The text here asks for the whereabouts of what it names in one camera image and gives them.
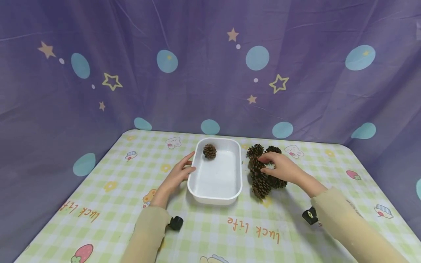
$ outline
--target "light blue circle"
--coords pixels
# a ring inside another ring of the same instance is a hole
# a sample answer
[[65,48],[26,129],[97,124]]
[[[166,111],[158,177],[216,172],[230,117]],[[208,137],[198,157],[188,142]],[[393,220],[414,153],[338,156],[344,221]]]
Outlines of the light blue circle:
[[251,70],[261,70],[269,63],[269,51],[265,47],[252,47],[245,56],[245,63]]
[[362,70],[371,65],[376,57],[376,51],[369,45],[361,45],[348,54],[345,66],[350,70]]
[[139,130],[152,130],[152,125],[143,118],[135,118],[134,119],[134,126]]
[[272,134],[278,139],[283,139],[288,137],[294,131],[294,127],[289,122],[280,122],[277,123],[272,128]]
[[421,200],[421,179],[419,179],[417,182],[416,190],[417,190],[418,198]]
[[72,63],[73,71],[81,79],[87,79],[91,74],[91,68],[89,67],[88,61],[79,53],[73,53],[70,58]]
[[211,119],[204,120],[200,126],[204,134],[216,135],[219,133],[220,127],[219,124]]
[[371,122],[366,122],[358,127],[352,134],[353,139],[370,139],[376,134],[376,126]]
[[157,63],[159,69],[165,73],[171,73],[179,66],[177,56],[165,49],[158,52]]
[[80,157],[73,165],[73,173],[76,176],[86,176],[95,167],[95,154],[88,153]]

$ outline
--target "beige sleeve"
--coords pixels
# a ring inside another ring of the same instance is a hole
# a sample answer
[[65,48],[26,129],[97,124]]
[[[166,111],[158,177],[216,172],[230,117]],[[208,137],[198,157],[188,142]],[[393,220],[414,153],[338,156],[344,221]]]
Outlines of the beige sleeve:
[[336,188],[313,197],[311,203],[326,231],[359,263],[408,262]]
[[171,216],[163,208],[144,208],[120,263],[154,263],[170,220]]

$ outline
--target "table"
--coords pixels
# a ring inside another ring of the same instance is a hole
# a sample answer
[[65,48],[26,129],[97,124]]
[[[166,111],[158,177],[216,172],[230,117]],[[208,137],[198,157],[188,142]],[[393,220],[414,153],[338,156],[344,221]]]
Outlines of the table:
[[[16,260],[28,262],[119,262],[142,208],[172,166],[208,135],[130,130]],[[234,205],[197,203],[183,183],[168,211],[184,219],[168,230],[156,262],[355,262],[324,230],[301,214],[311,207],[297,186],[272,190],[262,202],[250,191],[249,146],[282,149],[327,187],[336,187],[361,215],[410,262],[421,262],[421,243],[352,151],[342,145],[229,137],[240,143],[243,189]]]

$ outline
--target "white plastic tray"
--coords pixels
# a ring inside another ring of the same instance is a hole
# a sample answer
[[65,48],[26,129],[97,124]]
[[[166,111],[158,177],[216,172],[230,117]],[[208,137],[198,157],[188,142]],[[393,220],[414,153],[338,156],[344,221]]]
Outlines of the white plastic tray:
[[[216,157],[208,160],[203,147],[211,143],[216,147]],[[196,146],[187,187],[200,203],[230,205],[242,190],[241,147],[238,142],[225,138],[205,138]]]

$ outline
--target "purple curtain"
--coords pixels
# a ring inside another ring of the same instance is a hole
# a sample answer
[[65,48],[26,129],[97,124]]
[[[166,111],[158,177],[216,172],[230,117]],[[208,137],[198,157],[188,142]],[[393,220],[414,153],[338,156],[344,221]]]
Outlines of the purple curtain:
[[1,262],[133,128],[343,144],[421,237],[418,0],[5,0],[0,22]]

